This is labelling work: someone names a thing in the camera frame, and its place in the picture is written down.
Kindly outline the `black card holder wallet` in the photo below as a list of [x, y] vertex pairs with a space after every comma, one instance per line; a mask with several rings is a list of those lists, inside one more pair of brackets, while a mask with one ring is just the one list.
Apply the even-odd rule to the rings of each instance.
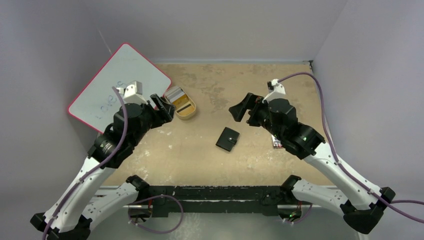
[[227, 152], [230, 152], [237, 144], [239, 136], [239, 132], [229, 127], [225, 127], [215, 145]]

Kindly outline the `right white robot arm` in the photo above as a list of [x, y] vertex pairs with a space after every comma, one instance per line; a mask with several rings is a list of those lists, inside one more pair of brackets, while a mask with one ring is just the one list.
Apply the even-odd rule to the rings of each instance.
[[342, 216], [352, 229], [362, 234], [369, 234], [379, 223], [387, 207], [384, 203], [390, 203], [395, 192], [366, 180], [332, 153], [319, 132], [298, 121], [296, 108], [287, 99], [267, 101], [248, 93], [240, 103], [230, 107], [229, 112], [236, 122], [248, 113], [247, 124], [266, 129], [280, 140], [287, 152], [319, 170], [337, 187], [329, 189], [290, 175], [280, 187], [284, 202], [306, 201], [326, 208]]

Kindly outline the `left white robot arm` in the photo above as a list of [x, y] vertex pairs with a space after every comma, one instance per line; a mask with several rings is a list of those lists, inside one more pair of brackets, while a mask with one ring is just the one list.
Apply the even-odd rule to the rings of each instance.
[[173, 120], [175, 107], [152, 94], [150, 100], [120, 100], [113, 121], [99, 135], [87, 153], [78, 174], [46, 212], [36, 213], [30, 223], [44, 240], [85, 240], [92, 230], [123, 206], [146, 203], [149, 184], [139, 176], [128, 177], [112, 193], [97, 201], [93, 196], [120, 165], [130, 157], [146, 133]]

